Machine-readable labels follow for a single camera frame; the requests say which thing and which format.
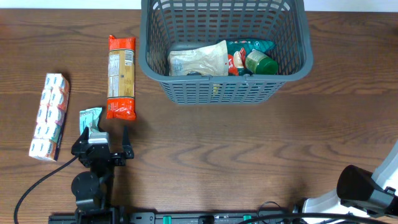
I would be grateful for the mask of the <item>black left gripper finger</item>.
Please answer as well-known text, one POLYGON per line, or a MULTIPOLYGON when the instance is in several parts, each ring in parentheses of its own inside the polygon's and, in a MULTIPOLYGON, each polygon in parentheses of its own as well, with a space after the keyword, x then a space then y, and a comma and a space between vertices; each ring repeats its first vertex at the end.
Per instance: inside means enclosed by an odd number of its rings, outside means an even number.
POLYGON ((76 142, 73 144, 73 149, 81 149, 84 145, 87 144, 89 138, 89 128, 86 127, 82 134, 78 137, 76 142))
POLYGON ((122 147, 125 153, 132 152, 132 146, 129 140, 128 129, 126 126, 123 129, 122 147))

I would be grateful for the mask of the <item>orange biscuit packet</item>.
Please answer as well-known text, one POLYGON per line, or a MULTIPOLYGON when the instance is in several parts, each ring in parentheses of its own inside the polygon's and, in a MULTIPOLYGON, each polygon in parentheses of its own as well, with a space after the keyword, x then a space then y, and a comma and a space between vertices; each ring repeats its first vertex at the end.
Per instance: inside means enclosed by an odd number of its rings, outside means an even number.
POLYGON ((136 38, 108 38, 107 119, 136 119, 135 55, 136 38))

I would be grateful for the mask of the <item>beige paper pouch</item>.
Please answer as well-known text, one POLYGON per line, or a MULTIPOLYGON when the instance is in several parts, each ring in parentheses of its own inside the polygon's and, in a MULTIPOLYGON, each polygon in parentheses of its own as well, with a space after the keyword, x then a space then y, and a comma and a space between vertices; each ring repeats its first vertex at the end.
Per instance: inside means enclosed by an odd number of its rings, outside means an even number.
POLYGON ((193 50, 171 51, 169 75, 228 76, 229 61, 226 41, 193 50))

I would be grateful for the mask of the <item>green Nescafe coffee bag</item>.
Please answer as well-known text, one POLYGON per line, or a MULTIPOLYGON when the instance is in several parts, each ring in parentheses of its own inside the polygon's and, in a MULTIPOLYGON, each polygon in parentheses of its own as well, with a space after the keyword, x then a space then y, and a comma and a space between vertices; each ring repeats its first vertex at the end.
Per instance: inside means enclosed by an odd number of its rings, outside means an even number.
POLYGON ((262 39, 222 40, 218 43, 225 44, 228 56, 228 73, 232 76, 243 76, 251 73, 245 66, 245 60, 253 50, 267 55, 274 49, 275 43, 262 39))

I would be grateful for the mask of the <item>green lid jar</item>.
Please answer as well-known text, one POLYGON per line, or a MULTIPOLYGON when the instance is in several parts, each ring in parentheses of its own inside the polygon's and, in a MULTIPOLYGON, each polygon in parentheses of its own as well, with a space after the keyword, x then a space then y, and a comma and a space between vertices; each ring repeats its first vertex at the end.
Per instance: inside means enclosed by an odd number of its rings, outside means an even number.
POLYGON ((257 50, 248 54, 245 66, 251 73, 258 75, 275 75, 279 67, 275 60, 257 50))

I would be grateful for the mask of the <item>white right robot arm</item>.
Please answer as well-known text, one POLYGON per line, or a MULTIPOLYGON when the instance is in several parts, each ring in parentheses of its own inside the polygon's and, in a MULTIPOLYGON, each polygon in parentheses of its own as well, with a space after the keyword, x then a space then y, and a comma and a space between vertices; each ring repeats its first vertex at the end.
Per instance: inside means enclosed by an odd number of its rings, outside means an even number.
POLYGON ((347 166, 335 189, 306 198, 294 207, 294 212, 397 218, 397 145, 375 171, 347 166))

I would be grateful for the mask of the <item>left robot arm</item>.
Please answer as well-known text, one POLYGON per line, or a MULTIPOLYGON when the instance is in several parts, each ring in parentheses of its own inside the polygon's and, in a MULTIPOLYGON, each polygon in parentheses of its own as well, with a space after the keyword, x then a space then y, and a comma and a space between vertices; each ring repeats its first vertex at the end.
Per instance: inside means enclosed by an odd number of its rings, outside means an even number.
POLYGON ((127 128, 124 128, 121 146, 121 152, 111 152, 109 134, 89 133, 88 128, 73 144, 71 154, 89 168, 78 174, 71 185, 76 198, 77 223, 129 223, 124 207, 111 205, 114 168, 125 166, 128 159, 134 158, 127 128))

